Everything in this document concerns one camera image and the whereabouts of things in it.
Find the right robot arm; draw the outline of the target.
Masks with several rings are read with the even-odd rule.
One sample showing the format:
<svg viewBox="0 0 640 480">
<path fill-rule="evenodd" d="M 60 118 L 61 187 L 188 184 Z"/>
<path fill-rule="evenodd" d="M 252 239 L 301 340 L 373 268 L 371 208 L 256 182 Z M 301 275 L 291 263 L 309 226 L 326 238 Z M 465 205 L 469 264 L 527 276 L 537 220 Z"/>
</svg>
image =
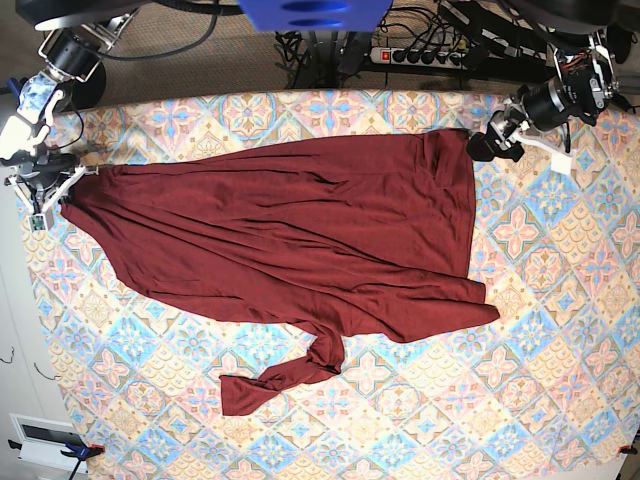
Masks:
<svg viewBox="0 0 640 480">
<path fill-rule="evenodd" d="M 72 153 L 45 141 L 54 114 L 69 107 L 76 84 L 87 83 L 102 67 L 142 1 L 17 1 L 16 13 L 46 34 L 38 54 L 45 66 L 19 82 L 10 80 L 16 112 L 1 130 L 1 164 L 12 170 L 5 184 L 23 202 L 30 230 L 47 231 L 55 204 L 82 176 L 95 173 Z"/>
</svg>

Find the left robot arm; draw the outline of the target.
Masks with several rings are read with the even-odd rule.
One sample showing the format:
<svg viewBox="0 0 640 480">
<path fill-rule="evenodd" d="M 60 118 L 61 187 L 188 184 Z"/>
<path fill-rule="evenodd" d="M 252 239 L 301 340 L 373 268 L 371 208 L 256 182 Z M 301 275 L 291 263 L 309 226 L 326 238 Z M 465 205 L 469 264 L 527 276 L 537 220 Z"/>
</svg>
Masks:
<svg viewBox="0 0 640 480">
<path fill-rule="evenodd" d="M 618 93 L 613 57 L 604 39 L 615 20 L 618 1 L 506 1 L 551 48 L 555 76 L 533 89 L 522 87 L 491 116 L 484 133 L 474 133 L 469 156 L 479 162 L 496 158 L 519 161 L 524 147 L 551 156 L 552 170 L 571 172 L 573 154 L 568 121 L 594 126 Z"/>
</svg>

